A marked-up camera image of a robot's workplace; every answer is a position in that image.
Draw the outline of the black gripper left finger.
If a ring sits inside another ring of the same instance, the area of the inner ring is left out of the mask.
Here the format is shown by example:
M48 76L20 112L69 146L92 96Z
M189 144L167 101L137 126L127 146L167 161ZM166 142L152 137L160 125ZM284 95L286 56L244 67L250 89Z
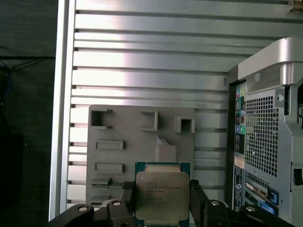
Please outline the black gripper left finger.
M107 200L98 210L77 204L48 222L49 227L134 227L135 182L123 183L119 199Z

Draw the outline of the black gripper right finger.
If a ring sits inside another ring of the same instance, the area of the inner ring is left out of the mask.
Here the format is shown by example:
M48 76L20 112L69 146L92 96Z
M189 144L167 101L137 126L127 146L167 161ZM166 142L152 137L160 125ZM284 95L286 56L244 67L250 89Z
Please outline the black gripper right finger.
M234 211L225 203L208 199L198 180L190 181L190 211L197 227L291 227L292 224L255 206Z

